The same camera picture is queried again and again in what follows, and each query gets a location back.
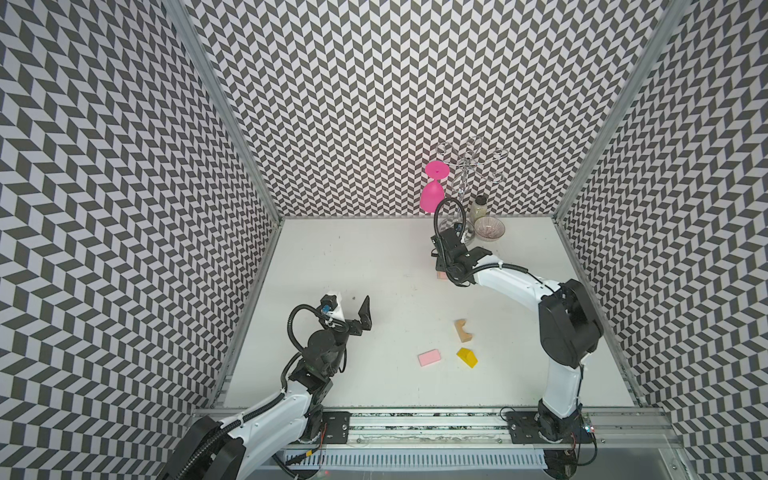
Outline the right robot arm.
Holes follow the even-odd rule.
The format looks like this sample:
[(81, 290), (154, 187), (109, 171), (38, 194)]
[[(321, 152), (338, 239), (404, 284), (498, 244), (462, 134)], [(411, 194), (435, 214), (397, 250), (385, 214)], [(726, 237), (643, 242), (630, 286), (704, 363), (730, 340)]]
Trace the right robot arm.
[(458, 287), (491, 289), (538, 314), (539, 341), (549, 365), (534, 424), (543, 441), (560, 443), (583, 419), (584, 359), (597, 350), (604, 335), (597, 307), (575, 279), (546, 280), (486, 248), (467, 247), (462, 239), (465, 229), (461, 202), (452, 197), (441, 200), (435, 208), (431, 237), (436, 270)]

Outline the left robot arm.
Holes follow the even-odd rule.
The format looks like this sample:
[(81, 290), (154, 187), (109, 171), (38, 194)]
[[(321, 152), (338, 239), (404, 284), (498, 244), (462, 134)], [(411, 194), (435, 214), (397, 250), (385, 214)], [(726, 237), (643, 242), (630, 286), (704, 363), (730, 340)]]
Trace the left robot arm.
[(286, 330), (296, 353), (281, 371), (277, 393), (223, 420), (198, 419), (157, 477), (245, 479), (269, 460), (292, 479), (316, 477), (317, 472), (292, 466), (324, 446), (323, 400), (333, 377), (346, 370), (349, 338), (372, 326), (369, 297), (352, 319), (335, 293), (325, 294), (317, 306), (294, 307)]

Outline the yellow wedge block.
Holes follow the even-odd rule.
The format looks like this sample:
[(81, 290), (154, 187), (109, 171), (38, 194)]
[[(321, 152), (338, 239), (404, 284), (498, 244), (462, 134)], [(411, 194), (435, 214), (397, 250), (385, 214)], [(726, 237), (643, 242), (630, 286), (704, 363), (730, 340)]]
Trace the yellow wedge block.
[(476, 354), (465, 347), (460, 348), (457, 353), (457, 357), (464, 362), (469, 368), (475, 368), (478, 364), (478, 358)]

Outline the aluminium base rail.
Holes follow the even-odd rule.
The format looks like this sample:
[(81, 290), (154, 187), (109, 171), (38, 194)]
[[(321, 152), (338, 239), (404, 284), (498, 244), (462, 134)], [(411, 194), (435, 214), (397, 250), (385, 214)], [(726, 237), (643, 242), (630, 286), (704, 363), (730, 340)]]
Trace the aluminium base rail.
[[(560, 443), (538, 436), (533, 407), (324, 408), (322, 449), (292, 466), (331, 470), (543, 469), (567, 478), (611, 448), (669, 450), (681, 445), (655, 408), (582, 407), (581, 425)], [(239, 412), (214, 410), (223, 420)]]

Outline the natural wood arch block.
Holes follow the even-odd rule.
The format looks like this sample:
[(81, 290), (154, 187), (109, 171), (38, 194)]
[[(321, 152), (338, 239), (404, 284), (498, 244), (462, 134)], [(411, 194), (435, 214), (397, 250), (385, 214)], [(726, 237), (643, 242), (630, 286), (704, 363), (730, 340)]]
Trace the natural wood arch block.
[(457, 335), (462, 343), (470, 342), (473, 339), (473, 334), (466, 331), (467, 321), (465, 319), (459, 319), (454, 322)]

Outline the pink striped bowl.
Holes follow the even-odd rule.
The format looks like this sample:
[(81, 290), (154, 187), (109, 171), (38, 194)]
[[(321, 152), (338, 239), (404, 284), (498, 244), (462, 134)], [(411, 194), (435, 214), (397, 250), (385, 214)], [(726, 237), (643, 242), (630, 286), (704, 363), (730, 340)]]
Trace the pink striped bowl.
[(478, 239), (486, 242), (494, 242), (504, 236), (506, 227), (498, 218), (484, 216), (475, 221), (474, 232)]

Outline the chrome glass holder stand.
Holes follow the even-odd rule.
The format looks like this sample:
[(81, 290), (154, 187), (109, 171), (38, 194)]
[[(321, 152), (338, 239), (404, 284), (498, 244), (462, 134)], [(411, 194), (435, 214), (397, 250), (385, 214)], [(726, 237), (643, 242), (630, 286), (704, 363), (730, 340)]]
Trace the chrome glass holder stand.
[(452, 172), (451, 180), (446, 186), (446, 195), (457, 198), (464, 205), (466, 224), (459, 229), (462, 239), (471, 244), (476, 239), (474, 222), (477, 219), (474, 207), (476, 194), (472, 187), (475, 177), (488, 180), (491, 185), (498, 185), (504, 179), (500, 168), (510, 157), (507, 148), (494, 148), (489, 157), (481, 157), (483, 137), (474, 135), (460, 146), (455, 146), (449, 140), (436, 144), (437, 159), (446, 163)]

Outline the pink plastic wine glass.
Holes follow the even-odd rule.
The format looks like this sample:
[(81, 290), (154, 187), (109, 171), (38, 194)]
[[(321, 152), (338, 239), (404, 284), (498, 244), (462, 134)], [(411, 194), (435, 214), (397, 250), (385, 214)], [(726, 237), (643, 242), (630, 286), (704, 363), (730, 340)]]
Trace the pink plastic wine glass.
[(421, 191), (419, 206), (426, 213), (434, 213), (438, 204), (445, 198), (442, 181), (451, 173), (450, 167), (440, 161), (433, 160), (425, 166), (428, 182)]

